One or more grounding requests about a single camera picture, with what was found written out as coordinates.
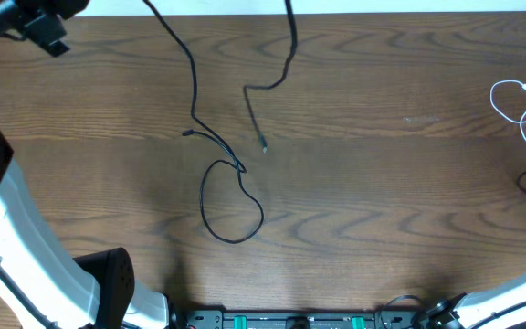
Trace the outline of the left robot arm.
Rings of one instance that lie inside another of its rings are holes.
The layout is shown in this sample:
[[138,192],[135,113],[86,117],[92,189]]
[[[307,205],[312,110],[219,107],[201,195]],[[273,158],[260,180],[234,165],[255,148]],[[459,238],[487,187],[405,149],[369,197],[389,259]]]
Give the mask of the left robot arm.
[[0,297],[25,328],[171,328],[167,298],[124,248],[71,257],[29,195],[0,130]]

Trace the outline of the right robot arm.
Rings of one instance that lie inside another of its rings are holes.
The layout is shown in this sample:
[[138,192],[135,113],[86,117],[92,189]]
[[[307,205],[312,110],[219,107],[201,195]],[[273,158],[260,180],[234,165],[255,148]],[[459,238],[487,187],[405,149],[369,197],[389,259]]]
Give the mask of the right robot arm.
[[510,328],[526,323],[526,273],[484,292],[462,293],[416,318],[417,328]]

